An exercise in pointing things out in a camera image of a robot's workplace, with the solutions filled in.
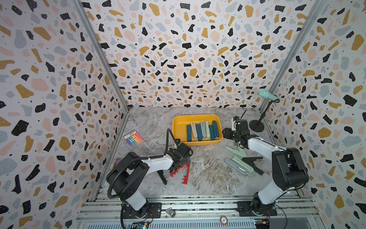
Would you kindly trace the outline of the dark teal pruning pliers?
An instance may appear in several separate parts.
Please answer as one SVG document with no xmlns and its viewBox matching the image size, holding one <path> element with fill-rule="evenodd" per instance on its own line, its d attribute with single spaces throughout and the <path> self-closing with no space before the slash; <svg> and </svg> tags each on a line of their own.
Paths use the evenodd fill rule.
<svg viewBox="0 0 366 229">
<path fill-rule="evenodd" d="M 212 121 L 212 126 L 213 126 L 213 131 L 214 131 L 214 137 L 218 138 L 219 135 L 219 130 L 218 130 L 218 125 L 216 121 Z"/>
</svg>

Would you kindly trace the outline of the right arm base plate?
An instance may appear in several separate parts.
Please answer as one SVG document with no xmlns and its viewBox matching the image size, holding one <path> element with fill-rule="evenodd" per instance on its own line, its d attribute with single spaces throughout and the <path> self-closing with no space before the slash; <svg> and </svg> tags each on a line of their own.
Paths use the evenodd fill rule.
<svg viewBox="0 0 366 229">
<path fill-rule="evenodd" d="M 277 216 L 274 203 L 264 205 L 259 199 L 253 199 L 252 201 L 238 201 L 237 211 L 240 217 L 268 217 Z"/>
</svg>

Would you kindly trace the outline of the yellow plastic storage box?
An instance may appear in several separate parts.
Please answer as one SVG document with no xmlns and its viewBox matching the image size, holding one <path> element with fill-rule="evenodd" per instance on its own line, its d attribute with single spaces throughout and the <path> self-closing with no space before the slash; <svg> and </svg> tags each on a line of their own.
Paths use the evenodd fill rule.
<svg viewBox="0 0 366 229">
<path fill-rule="evenodd" d="M 173 119 L 173 135 L 188 146 L 218 144 L 223 140 L 220 119 L 215 114 L 180 115 Z"/>
</svg>

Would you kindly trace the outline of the mint green pruning pliers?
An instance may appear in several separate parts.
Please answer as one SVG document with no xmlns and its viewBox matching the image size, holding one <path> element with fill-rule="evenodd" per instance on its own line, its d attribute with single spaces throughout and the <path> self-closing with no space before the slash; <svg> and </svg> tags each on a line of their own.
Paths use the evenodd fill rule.
<svg viewBox="0 0 366 229">
<path fill-rule="evenodd" d="M 209 125 L 208 121 L 205 121 L 205 131 L 206 131 L 206 138 L 210 138 L 211 132 L 210 132 L 210 125 Z"/>
</svg>

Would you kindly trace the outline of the cream pruning pliers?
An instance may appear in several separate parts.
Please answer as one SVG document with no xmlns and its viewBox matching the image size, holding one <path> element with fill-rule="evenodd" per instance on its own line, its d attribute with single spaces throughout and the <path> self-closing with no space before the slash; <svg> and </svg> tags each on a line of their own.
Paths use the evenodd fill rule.
<svg viewBox="0 0 366 229">
<path fill-rule="evenodd" d="M 198 138 L 198 134 L 197 134 L 197 129 L 196 129 L 196 124 L 195 123 L 191 123 L 191 129 L 192 129 L 192 135 L 194 139 Z"/>
</svg>

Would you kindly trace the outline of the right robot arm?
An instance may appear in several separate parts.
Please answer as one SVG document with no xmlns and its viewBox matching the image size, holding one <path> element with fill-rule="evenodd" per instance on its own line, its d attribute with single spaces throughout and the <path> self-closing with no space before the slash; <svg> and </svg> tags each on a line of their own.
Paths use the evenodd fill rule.
<svg viewBox="0 0 366 229">
<path fill-rule="evenodd" d="M 234 155 L 232 159 L 225 159 L 228 166 L 242 174 L 257 172 L 262 175 L 262 170 L 255 166 L 254 161 L 265 157 L 272 162 L 271 182 L 253 195 L 251 206 L 254 212 L 271 207 L 285 193 L 300 189 L 309 181 L 298 149 L 282 148 L 252 135 L 247 121 L 238 116 L 233 117 L 231 122 L 232 127 L 223 130 L 223 137 L 233 140 L 238 148 L 226 147 Z"/>
</svg>

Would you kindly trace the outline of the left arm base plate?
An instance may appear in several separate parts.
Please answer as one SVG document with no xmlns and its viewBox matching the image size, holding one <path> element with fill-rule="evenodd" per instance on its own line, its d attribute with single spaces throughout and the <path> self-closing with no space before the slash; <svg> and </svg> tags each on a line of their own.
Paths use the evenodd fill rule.
<svg viewBox="0 0 366 229">
<path fill-rule="evenodd" d="M 162 203 L 146 202 L 140 210 L 135 210 L 131 205 L 123 204 L 121 218 L 123 219 L 159 219 L 161 217 Z"/>
</svg>

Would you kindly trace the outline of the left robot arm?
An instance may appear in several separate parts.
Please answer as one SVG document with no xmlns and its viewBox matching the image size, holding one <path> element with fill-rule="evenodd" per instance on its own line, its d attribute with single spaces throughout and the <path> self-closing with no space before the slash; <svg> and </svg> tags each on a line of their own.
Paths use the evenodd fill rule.
<svg viewBox="0 0 366 229">
<path fill-rule="evenodd" d="M 136 212 L 145 212 L 148 201 L 138 190 L 145 176 L 156 172 L 166 185 L 164 172 L 168 171 L 173 176 L 182 166 L 190 163 L 192 155 L 193 150 L 184 143 L 157 156 L 139 156 L 130 152 L 108 173 L 107 197 L 120 199 Z"/>
</svg>

